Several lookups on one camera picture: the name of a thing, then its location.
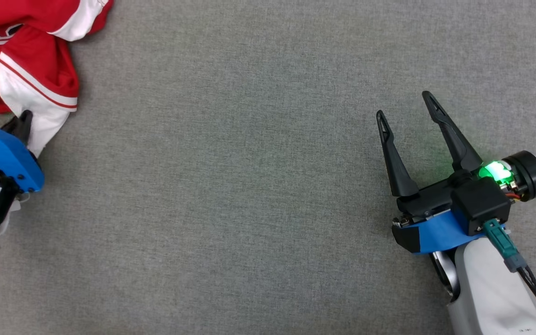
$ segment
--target green cable connector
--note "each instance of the green cable connector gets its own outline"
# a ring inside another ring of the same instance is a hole
[[[527,266],[527,261],[518,252],[512,239],[496,219],[483,223],[483,232],[489,238],[491,244],[500,252],[504,259],[504,264],[506,264],[510,272],[516,272],[516,269]]]

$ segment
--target clothing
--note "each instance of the clothing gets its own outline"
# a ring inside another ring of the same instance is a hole
[[[79,84],[66,41],[104,27],[113,0],[0,0],[0,113],[34,114],[36,156],[76,111]]]

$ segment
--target white robot arm casing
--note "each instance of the white robot arm casing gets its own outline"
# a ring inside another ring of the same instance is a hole
[[[536,302],[486,238],[455,254],[459,297],[448,305],[456,335],[536,335]]]

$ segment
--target gray carpet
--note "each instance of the gray carpet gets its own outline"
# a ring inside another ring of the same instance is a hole
[[[119,0],[73,53],[0,334],[449,334],[389,230],[375,112],[421,186],[451,172],[424,89],[484,159],[536,154],[533,2]],[[509,223],[536,270],[536,201]]]

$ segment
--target green led light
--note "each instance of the green led light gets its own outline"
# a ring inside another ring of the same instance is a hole
[[[490,164],[484,166],[479,170],[479,177],[493,177],[495,181],[502,183],[509,183],[512,180],[512,172],[506,169],[499,161],[492,161]]]

